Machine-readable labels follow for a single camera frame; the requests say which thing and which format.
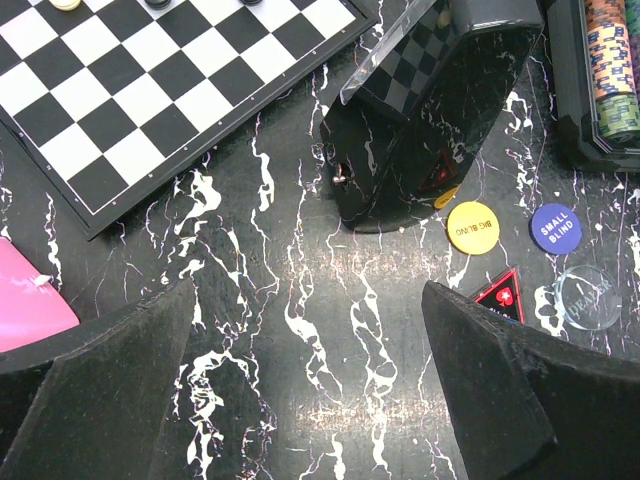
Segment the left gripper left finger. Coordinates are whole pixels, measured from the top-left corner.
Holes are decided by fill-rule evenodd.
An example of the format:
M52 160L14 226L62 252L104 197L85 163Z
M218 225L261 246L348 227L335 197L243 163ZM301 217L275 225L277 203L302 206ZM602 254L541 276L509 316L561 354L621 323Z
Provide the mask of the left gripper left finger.
M2 354L2 478L150 478L195 303L181 280Z

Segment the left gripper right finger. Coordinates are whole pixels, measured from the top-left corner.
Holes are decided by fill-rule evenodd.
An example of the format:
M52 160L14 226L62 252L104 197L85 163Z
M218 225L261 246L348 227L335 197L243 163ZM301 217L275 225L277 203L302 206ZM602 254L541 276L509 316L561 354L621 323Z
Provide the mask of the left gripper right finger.
M636 479L639 365L508 320L436 283L422 310L471 479Z

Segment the clear dealer button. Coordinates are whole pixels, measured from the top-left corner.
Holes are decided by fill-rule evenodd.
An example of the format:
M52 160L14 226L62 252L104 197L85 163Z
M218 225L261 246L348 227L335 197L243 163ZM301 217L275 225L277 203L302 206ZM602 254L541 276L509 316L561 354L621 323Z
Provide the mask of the clear dealer button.
M594 266L568 268L554 282L553 293L558 315L579 330L605 330L621 315L622 297L613 278Z

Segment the blue small blind button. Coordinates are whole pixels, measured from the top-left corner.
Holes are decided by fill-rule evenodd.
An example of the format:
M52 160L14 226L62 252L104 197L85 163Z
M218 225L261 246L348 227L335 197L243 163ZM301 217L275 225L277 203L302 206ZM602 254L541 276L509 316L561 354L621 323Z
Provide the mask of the blue small blind button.
M582 228L577 215L560 203L547 203L535 210L530 223L530 234L536 245L553 255L573 252L582 239Z

